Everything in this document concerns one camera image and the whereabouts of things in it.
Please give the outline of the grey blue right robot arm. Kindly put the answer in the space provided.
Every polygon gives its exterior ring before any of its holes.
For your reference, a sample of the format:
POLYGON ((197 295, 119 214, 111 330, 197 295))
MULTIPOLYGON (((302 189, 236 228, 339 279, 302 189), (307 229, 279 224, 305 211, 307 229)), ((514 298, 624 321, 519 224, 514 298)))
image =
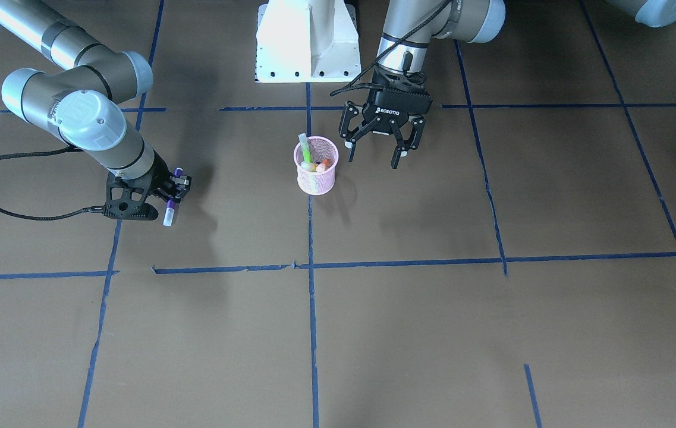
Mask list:
POLYGON ((0 25, 61 67, 6 76, 1 97, 9 111, 88 153, 115 185, 166 202, 185 197, 191 178, 175 176, 120 110, 153 86, 142 55, 112 51, 41 1, 0 1, 0 25))

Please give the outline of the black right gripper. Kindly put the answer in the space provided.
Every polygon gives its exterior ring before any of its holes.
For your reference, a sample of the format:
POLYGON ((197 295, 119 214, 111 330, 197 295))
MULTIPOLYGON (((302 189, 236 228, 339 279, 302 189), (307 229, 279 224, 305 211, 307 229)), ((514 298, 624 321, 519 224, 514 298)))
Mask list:
POLYGON ((136 179, 136 188, 142 195, 163 199, 167 207, 176 207, 191 189, 191 176, 182 171, 169 170, 166 162, 156 152, 147 173, 136 179))

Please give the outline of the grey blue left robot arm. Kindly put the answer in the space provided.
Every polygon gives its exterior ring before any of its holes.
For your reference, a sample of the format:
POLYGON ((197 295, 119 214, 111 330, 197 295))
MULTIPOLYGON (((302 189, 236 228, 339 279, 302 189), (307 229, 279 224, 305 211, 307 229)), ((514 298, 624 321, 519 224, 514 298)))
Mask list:
POLYGON ((391 166, 397 168, 401 157, 419 148, 432 105, 423 71, 430 41, 487 43, 505 19, 503 1, 390 2, 378 54, 339 90, 368 91, 365 103, 347 101, 341 114, 339 133, 349 154, 367 134, 392 136, 391 166))

